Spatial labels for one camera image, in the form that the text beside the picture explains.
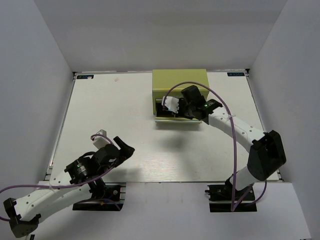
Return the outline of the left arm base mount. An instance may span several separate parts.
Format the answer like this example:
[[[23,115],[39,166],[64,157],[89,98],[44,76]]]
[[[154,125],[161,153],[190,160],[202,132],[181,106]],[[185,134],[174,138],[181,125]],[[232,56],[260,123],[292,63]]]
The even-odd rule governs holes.
[[[73,211],[119,212],[123,208],[126,197],[126,183],[106,183],[104,195],[94,196],[73,204]]]

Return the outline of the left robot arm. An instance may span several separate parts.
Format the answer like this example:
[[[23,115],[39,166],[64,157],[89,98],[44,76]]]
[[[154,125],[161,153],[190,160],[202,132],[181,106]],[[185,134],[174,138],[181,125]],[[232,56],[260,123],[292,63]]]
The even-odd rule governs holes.
[[[96,151],[78,157],[46,185],[32,185],[34,191],[26,196],[3,202],[6,222],[16,238],[28,236],[45,219],[77,203],[110,203],[119,208],[114,190],[103,177],[131,158],[135,149],[118,136],[94,134],[91,139]]]

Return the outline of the green metal tool chest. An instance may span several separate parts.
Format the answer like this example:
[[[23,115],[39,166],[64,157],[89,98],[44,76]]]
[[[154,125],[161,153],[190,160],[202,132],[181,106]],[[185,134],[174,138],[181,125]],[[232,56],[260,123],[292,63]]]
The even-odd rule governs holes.
[[[180,85],[175,89],[171,88],[179,83],[188,82]],[[196,82],[209,86],[207,70],[206,69],[154,69],[152,71],[152,106],[155,121],[160,122],[179,122],[199,124],[200,121],[193,119],[186,119],[175,117],[172,113],[163,110],[162,99],[167,94],[169,97],[181,98],[181,91],[191,84],[189,82]]]

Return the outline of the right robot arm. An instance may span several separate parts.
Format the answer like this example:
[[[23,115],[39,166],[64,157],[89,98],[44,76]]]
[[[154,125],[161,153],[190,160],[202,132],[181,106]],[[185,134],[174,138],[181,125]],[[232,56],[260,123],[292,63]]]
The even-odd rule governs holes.
[[[229,198],[238,199],[250,185],[267,180],[287,162],[281,136],[275,130],[265,132],[232,116],[221,100],[206,100],[196,85],[183,89],[181,94],[180,98],[164,97],[162,106],[176,116],[197,119],[221,130],[248,152],[246,166],[225,181],[224,191]]]

